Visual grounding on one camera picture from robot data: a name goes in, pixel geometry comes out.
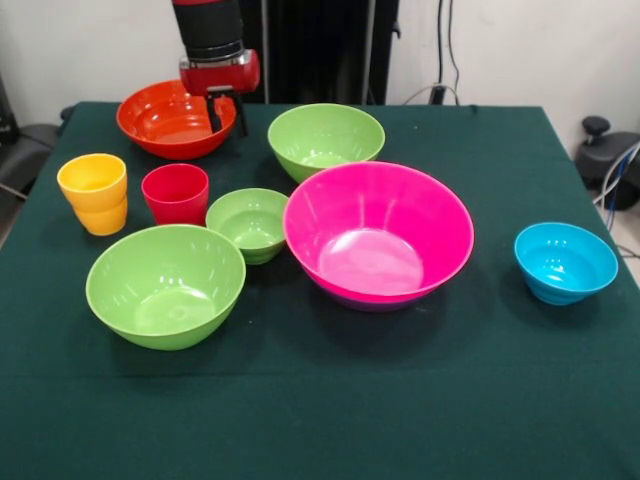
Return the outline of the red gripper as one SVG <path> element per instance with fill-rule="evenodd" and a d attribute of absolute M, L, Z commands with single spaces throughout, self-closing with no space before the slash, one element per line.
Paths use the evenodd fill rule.
<path fill-rule="evenodd" d="M 248 135 L 244 102 L 241 94 L 254 92 L 261 78 L 258 53 L 254 49 L 244 49 L 239 55 L 215 62 L 196 62 L 188 57 L 179 61 L 182 84 L 193 96 L 206 96 L 210 91 L 233 90 L 236 109 L 236 125 L 240 136 Z M 222 128 L 215 109 L 216 97 L 206 96 L 206 108 L 211 131 L 217 133 Z"/>

